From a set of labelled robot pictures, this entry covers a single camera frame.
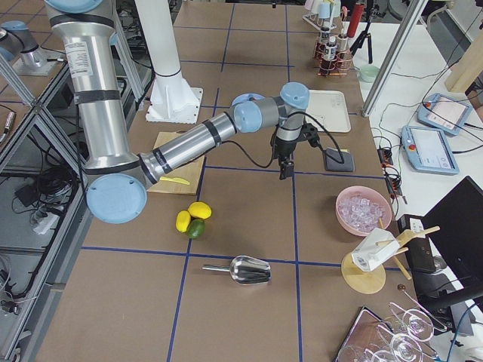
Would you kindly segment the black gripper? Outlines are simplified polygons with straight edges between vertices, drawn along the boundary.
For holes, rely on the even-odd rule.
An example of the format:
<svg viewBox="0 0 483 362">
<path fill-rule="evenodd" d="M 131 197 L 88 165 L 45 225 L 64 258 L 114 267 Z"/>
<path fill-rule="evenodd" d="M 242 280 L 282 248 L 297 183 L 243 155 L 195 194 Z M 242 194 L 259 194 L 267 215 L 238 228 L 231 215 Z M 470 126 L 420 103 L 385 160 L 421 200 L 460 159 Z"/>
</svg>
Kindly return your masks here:
<svg viewBox="0 0 483 362">
<path fill-rule="evenodd" d="M 278 127 L 272 139 L 272 158 L 278 160 L 280 167 L 280 180 L 294 175 L 294 162 L 291 155 L 300 142 L 307 141 L 311 147 L 321 146 L 318 130 L 313 124 L 305 123 L 297 129 Z"/>
</svg>

